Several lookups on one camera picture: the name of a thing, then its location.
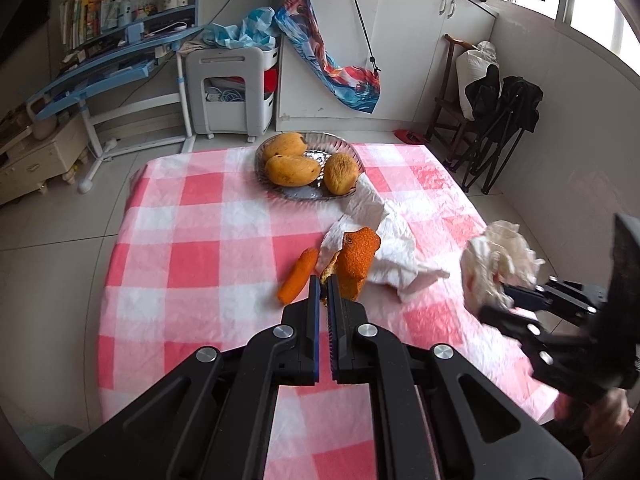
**blue desk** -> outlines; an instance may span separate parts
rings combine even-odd
[[[172,44],[175,42],[181,43],[183,40],[185,40],[185,38],[193,36],[198,32],[200,32],[201,30],[202,30],[202,27],[191,27],[191,28],[188,28],[187,30],[181,30],[179,32],[169,32],[167,34],[152,36],[151,38],[142,40],[139,43],[135,43],[131,45],[125,44],[114,50],[105,52],[100,56],[96,56],[93,59],[89,59],[84,63],[81,63],[77,68],[74,68],[72,70],[69,70],[68,72],[63,73],[63,75],[59,76],[57,79],[49,83],[42,90],[40,90],[39,92],[29,97],[29,99],[27,99],[27,102],[28,103],[34,102],[35,100],[42,97],[44,94],[47,94],[47,93],[51,94],[54,90],[56,90],[63,84],[72,82],[74,79],[78,78],[79,76],[83,76],[86,72],[94,68],[120,61],[121,59],[132,56],[133,54],[154,50],[156,46]]]
[[[190,10],[195,12],[197,22],[196,6],[172,9],[172,11],[176,13],[188,12]],[[125,27],[113,30],[110,34],[116,32],[122,33],[124,28]],[[193,137],[191,120],[189,117],[189,107],[187,104],[184,85],[182,56],[178,53],[178,50],[187,38],[194,36],[201,30],[202,27],[194,26],[178,32],[159,33],[138,43],[124,44],[123,46],[109,52],[105,52],[93,59],[86,60],[78,67],[69,70],[56,80],[49,83],[42,90],[35,93],[27,100],[27,107],[30,109],[31,105],[43,96],[48,96],[52,99],[42,110],[39,111],[38,114],[35,115],[38,120],[50,117],[53,114],[69,108],[70,106],[79,105],[80,114],[82,115],[82,120],[89,137],[89,143],[96,157],[96,160],[87,175],[78,183],[78,191],[80,193],[86,193],[92,188],[92,179],[98,171],[98,168],[100,168],[100,165],[105,161],[111,160],[114,156],[124,155],[125,153],[136,152],[139,150],[146,150],[147,148],[154,148],[156,146],[178,143],[182,143],[183,153],[193,151],[195,138]],[[158,62],[153,54],[158,46],[169,46],[169,48],[175,52],[175,59],[178,68],[178,91],[172,94],[138,101],[130,105],[124,105],[114,110],[110,110],[96,116],[91,116],[86,104],[86,99],[132,81],[144,79],[149,77],[154,70],[160,70],[157,67]],[[145,53],[148,54],[148,56],[142,56],[142,59],[140,59],[140,56]],[[140,110],[147,110],[149,108],[178,102],[182,107],[182,115],[186,130],[185,135],[153,140],[151,142],[142,142],[135,146],[129,146],[128,148],[121,149],[116,149],[117,140],[115,139],[109,140],[104,146],[100,144],[100,140],[98,140],[98,136],[95,131],[96,124],[109,121],[116,117],[139,112]]]

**white storage cart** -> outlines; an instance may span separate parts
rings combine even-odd
[[[191,102],[193,128],[196,133],[213,138],[213,134],[246,134],[248,142],[271,122],[273,98],[264,98],[264,72],[278,61],[278,49],[208,48],[187,56],[187,85]],[[206,80],[211,77],[241,77],[244,99],[240,102],[207,101]]]

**wooden chair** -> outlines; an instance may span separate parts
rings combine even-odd
[[[435,136],[444,146],[449,149],[449,154],[447,158],[442,161],[442,165],[446,168],[450,167],[455,160],[460,158],[459,155],[456,154],[460,142],[464,141],[467,144],[471,144],[473,139],[469,139],[466,134],[476,132],[475,124],[473,121],[469,121],[465,119],[462,110],[460,109],[460,98],[456,94],[456,97],[453,101],[447,101],[445,99],[445,94],[447,92],[447,85],[449,83],[449,77],[451,73],[451,65],[453,64],[453,54],[456,46],[461,46],[464,51],[467,50],[475,50],[475,46],[471,43],[467,43],[463,40],[455,40],[449,34],[444,35],[444,39],[449,41],[449,52],[447,53],[447,65],[444,71],[444,78],[442,79],[442,86],[440,88],[440,94],[436,97],[436,107],[433,111],[433,115],[431,116],[431,121],[429,122],[429,127],[427,129],[427,133],[424,136],[426,142],[431,141],[431,137]],[[450,124],[439,123],[438,118],[440,117],[441,111],[446,111],[451,117],[456,120],[457,125],[452,126]],[[446,137],[443,137],[440,132],[437,131],[436,128],[441,130],[453,130],[455,133],[453,137],[449,140]]]

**desk leg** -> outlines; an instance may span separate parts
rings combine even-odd
[[[182,147],[183,153],[191,153],[195,138],[191,130],[191,118],[189,117],[189,105],[187,103],[187,92],[184,89],[184,71],[182,70],[182,56],[179,52],[175,53],[176,63],[178,64],[178,93],[180,94],[180,104],[182,105],[182,117],[184,118],[184,127],[187,130],[187,139]]]
[[[80,101],[80,115],[82,116],[82,122],[84,123],[84,127],[86,128],[87,135],[89,137],[89,143],[94,151],[95,160],[91,165],[86,176],[78,182],[78,191],[82,194],[88,192],[93,186],[92,182],[95,173],[97,173],[98,168],[102,164],[102,156],[104,152],[102,150],[102,146],[100,145],[100,139],[98,139],[98,135],[95,133],[94,124],[91,122],[91,115],[89,114],[89,108],[86,106],[86,102],[84,99]]]

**white cabinet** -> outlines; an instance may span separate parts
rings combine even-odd
[[[445,8],[446,0],[379,0],[372,49],[380,99],[370,117],[413,120]]]
[[[371,69],[353,0],[311,0],[327,52],[341,66]],[[494,16],[468,0],[358,0],[380,67],[372,114],[343,105],[282,40],[276,129],[383,130],[426,123],[444,71],[443,35],[477,43]]]
[[[476,4],[468,0],[447,0],[447,10],[444,13],[442,28],[436,40],[429,76],[424,84],[418,107],[415,109],[415,123],[427,123],[429,121],[435,106],[434,98],[440,92],[449,49],[449,43],[444,39],[444,35],[449,34],[457,40],[478,44],[480,41],[489,39],[494,28],[494,20],[495,18],[492,15],[479,9]],[[462,47],[456,47],[454,62],[462,52]],[[450,93],[455,94],[458,88],[455,64],[453,67],[449,85],[447,86],[447,91],[449,92],[447,97],[452,96]]]

